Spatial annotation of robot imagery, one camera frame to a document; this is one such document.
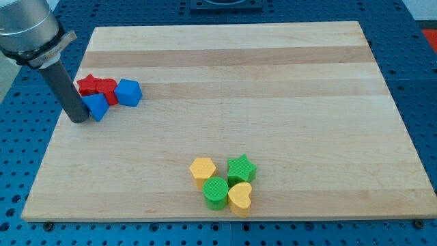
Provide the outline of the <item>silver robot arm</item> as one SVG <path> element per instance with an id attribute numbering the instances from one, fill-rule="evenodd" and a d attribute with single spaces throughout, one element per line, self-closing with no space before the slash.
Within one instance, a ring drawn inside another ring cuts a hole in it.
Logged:
<path id="1" fill-rule="evenodd" d="M 1 52 L 19 66 L 45 69 L 76 40 L 45 0 L 1 0 Z"/>

